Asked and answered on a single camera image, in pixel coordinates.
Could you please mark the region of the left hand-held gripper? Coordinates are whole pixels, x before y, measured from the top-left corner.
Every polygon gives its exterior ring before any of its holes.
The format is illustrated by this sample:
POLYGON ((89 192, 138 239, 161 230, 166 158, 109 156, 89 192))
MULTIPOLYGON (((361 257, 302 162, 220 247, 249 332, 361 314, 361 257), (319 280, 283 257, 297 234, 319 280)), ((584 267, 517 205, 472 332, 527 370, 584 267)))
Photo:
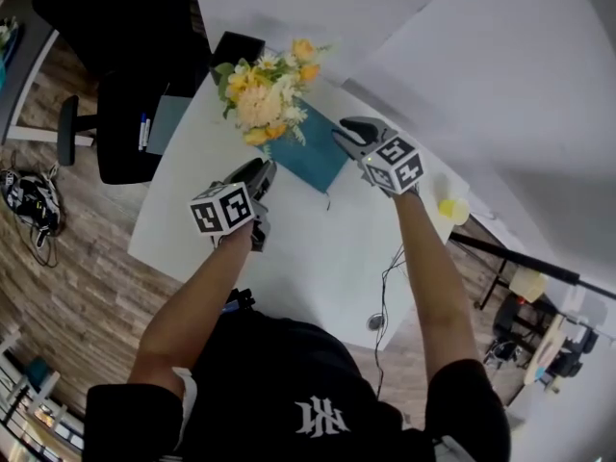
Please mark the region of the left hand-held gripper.
POLYGON ((252 250, 262 252, 270 233, 268 209, 249 194, 246 184, 258 174, 257 195, 264 196, 276 172, 276 162, 254 158, 231 172, 225 184, 216 182, 195 197, 189 207, 198 232, 217 247, 223 238, 252 223, 252 250))

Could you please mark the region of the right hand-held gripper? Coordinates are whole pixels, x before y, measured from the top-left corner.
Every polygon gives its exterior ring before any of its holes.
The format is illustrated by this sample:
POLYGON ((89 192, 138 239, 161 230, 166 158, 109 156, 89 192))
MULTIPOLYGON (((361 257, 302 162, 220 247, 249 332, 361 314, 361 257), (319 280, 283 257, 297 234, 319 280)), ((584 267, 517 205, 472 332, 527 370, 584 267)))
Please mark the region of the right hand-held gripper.
POLYGON ((419 191, 419 181, 424 176, 423 158, 408 134, 386 128, 383 120, 374 117, 344 117, 340 124, 366 144, 359 147, 346 132, 331 131, 334 142, 348 156, 357 155, 358 165, 372 186, 388 196, 419 191))

